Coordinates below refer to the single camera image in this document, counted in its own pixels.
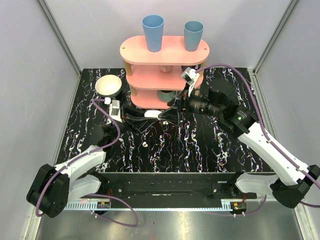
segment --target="bowl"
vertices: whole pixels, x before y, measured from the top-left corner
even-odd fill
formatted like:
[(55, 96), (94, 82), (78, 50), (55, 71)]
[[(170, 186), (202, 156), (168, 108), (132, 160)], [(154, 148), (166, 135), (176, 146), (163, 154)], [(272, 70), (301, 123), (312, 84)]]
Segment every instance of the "bowl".
[(121, 92), (122, 82), (116, 75), (102, 76), (95, 83), (96, 92), (102, 97), (115, 98)]

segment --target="pink shelf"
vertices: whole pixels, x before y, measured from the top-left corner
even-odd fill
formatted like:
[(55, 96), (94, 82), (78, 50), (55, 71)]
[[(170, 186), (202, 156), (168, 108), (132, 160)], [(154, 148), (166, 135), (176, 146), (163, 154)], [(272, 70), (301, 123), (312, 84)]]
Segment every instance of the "pink shelf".
[[(180, 91), (185, 88), (181, 66), (173, 66), (172, 71), (167, 73), (161, 72), (156, 65), (134, 65), (131, 68), (132, 75), (127, 75), (126, 80), (136, 89)], [(203, 76), (199, 77), (195, 88), (201, 85), (203, 79)]]
[(133, 36), (120, 46), (123, 60), (134, 65), (193, 66), (203, 63), (209, 52), (210, 48), (203, 40), (196, 51), (187, 51), (183, 36), (163, 36), (158, 52), (148, 50), (145, 36)]
[(160, 101), (156, 90), (136, 90), (137, 95), (131, 95), (134, 105), (142, 109), (168, 109), (166, 102)]

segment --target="white connector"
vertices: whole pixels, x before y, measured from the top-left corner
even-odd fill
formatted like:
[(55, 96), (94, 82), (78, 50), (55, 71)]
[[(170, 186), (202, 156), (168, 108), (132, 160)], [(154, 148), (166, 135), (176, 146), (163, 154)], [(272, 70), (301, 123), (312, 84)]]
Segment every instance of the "white connector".
[(110, 117), (118, 122), (122, 122), (121, 120), (121, 109), (120, 109), (120, 101), (113, 99), (110, 107), (109, 107)]
[(104, 98), (104, 104), (109, 105), (111, 103), (111, 98), (110, 97), (105, 97)]
[(147, 110), (144, 113), (144, 117), (145, 118), (156, 118), (159, 119), (159, 114), (161, 114), (162, 112), (159, 110)]
[(191, 92), (195, 88), (195, 85), (200, 77), (200, 74), (196, 73), (195, 69), (187, 67), (186, 70), (184, 70), (184, 72), (181, 74), (181, 77), (187, 84), (189, 84), (188, 96), (190, 97)]

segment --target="plastic cup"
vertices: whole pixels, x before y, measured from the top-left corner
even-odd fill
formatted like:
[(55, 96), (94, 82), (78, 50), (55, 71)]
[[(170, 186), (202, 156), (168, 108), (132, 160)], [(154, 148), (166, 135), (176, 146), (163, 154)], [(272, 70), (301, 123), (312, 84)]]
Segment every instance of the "plastic cup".
[(174, 66), (170, 65), (170, 66), (166, 66), (166, 65), (159, 65), (159, 70), (162, 73), (170, 73), (172, 71), (172, 68)]
[(142, 20), (146, 45), (150, 52), (161, 50), (164, 23), (164, 19), (159, 15), (149, 15)]
[(189, 52), (198, 49), (204, 25), (199, 21), (188, 21), (184, 25), (184, 47)]
[(162, 102), (167, 103), (174, 99), (177, 94), (176, 91), (158, 90), (157, 95)]

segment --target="white wall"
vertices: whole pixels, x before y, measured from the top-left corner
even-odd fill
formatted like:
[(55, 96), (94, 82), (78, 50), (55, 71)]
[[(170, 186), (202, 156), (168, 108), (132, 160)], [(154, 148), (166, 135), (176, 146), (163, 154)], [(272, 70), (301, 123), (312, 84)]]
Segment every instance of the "white wall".
[[(302, 0), (258, 73), (279, 141), (320, 166), (320, 1)], [(315, 186), (306, 200), (320, 205)], [(320, 236), (320, 209), (311, 209)]]
[(27, 192), (53, 161), (77, 75), (34, 0), (0, 0), (0, 66), (0, 239), (19, 240)]
[(81, 68), (122, 68), (121, 43), (143, 35), (142, 19), (164, 18), (165, 35), (204, 24), (208, 64), (253, 68), (290, 0), (46, 0)]

